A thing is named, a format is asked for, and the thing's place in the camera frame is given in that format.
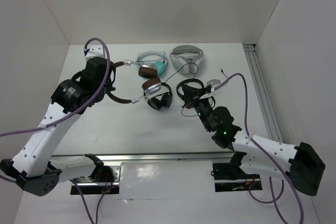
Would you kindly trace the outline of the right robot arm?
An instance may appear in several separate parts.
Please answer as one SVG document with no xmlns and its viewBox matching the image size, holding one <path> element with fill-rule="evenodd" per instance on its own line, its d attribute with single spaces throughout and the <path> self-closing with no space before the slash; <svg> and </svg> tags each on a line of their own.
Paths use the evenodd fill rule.
<svg viewBox="0 0 336 224">
<path fill-rule="evenodd" d="M 212 140 L 234 152 L 229 165 L 233 177 L 259 174 L 288 179 L 297 191 L 317 195 L 326 166 L 310 144 L 285 144 L 247 133 L 233 124 L 228 108 L 212 108 L 210 86 L 194 88 L 184 84 L 182 90 L 186 107 L 195 109 L 205 130 L 213 133 Z"/>
</svg>

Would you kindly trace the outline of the brown silver headphones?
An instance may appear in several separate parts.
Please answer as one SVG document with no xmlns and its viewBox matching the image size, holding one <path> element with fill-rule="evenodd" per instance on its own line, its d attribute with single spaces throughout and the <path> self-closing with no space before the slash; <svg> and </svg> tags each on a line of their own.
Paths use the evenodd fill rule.
<svg viewBox="0 0 336 224">
<path fill-rule="evenodd" d="M 114 67 L 118 68 L 121 66 L 130 66 L 130 65 L 139 66 L 138 75 L 140 77 L 147 79 L 147 81 L 142 84 L 143 96 L 141 96 L 140 98 L 122 99 L 122 98 L 116 97 L 111 92 L 108 92 L 107 96 L 114 102 L 117 102 L 120 104 L 130 104 L 130 103 L 134 104 L 144 99 L 147 95 L 152 95 L 161 89 L 162 82 L 158 76 L 158 71 L 156 70 L 156 67 L 154 64 L 141 63 L 141 62 L 131 61 L 131 60 L 124 60 L 124 61 L 116 62 L 114 64 Z"/>
</svg>

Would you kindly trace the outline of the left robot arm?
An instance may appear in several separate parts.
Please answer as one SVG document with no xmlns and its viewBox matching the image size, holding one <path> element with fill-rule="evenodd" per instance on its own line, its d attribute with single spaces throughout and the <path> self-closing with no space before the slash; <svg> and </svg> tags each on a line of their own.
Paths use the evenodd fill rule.
<svg viewBox="0 0 336 224">
<path fill-rule="evenodd" d="M 115 68 L 105 58 L 93 57 L 85 69 L 59 84 L 47 112 L 35 132 L 13 158 L 1 161 L 1 171 L 23 191 L 35 196 L 50 193 L 59 182 L 87 177 L 110 181 L 113 171 L 93 154 L 52 161 L 51 156 L 87 107 L 100 102 L 113 89 Z"/>
</svg>

